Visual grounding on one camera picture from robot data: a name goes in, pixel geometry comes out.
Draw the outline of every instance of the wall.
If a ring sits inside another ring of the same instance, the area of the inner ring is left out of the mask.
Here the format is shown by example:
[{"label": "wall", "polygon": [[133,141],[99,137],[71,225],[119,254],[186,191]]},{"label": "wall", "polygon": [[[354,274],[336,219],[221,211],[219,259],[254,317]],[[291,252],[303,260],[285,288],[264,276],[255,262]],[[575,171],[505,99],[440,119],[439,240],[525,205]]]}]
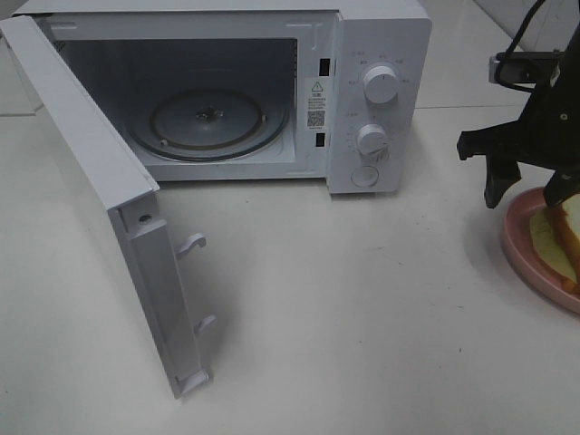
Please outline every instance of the wall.
[{"label": "wall", "polygon": [[[475,0],[498,25],[514,35],[535,0]],[[546,0],[527,28],[521,46],[525,50],[564,50],[578,25],[577,0]]]},{"label": "wall", "polygon": [[8,18],[25,0],[0,0],[0,20]]}]

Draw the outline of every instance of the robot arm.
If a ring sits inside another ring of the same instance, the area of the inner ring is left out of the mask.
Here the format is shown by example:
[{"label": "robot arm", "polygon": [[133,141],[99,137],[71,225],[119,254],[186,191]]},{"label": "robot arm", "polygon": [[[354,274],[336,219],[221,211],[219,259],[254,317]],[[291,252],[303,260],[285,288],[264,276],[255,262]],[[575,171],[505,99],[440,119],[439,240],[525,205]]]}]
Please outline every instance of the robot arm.
[{"label": "robot arm", "polygon": [[544,198],[554,207],[580,192],[580,25],[565,52],[511,53],[503,66],[504,81],[536,84],[526,107],[517,121],[463,131],[459,158],[486,156],[489,208],[521,179],[518,162],[553,169]]}]

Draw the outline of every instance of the warning label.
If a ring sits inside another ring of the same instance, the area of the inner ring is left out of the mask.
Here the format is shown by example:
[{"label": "warning label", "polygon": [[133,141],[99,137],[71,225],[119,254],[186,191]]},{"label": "warning label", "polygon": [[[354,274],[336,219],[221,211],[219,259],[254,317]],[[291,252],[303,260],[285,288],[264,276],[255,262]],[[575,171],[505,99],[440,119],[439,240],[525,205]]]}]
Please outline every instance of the warning label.
[{"label": "warning label", "polygon": [[304,102],[306,129],[310,131],[326,131],[328,119],[328,95],[330,95],[328,77],[312,77],[304,79]]}]

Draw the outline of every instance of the turntable plate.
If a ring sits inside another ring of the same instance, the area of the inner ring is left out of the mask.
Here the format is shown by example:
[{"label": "turntable plate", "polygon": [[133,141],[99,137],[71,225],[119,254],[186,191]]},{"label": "turntable plate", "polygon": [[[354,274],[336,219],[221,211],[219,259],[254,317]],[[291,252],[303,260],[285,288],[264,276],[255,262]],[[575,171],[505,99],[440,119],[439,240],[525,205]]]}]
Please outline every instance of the turntable plate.
[{"label": "turntable plate", "polygon": [[265,146],[284,128],[282,105],[258,103],[242,92],[190,89],[145,104],[130,121],[132,136],[174,160],[225,160]]}]

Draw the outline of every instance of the control panel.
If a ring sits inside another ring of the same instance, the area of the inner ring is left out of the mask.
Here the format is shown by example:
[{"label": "control panel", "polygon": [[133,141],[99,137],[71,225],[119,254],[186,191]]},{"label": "control panel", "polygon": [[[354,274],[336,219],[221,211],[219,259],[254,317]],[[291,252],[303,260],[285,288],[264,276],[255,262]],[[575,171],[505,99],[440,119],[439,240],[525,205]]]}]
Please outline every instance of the control panel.
[{"label": "control panel", "polygon": [[418,18],[341,25],[328,187],[331,193],[394,191],[431,23]]}]

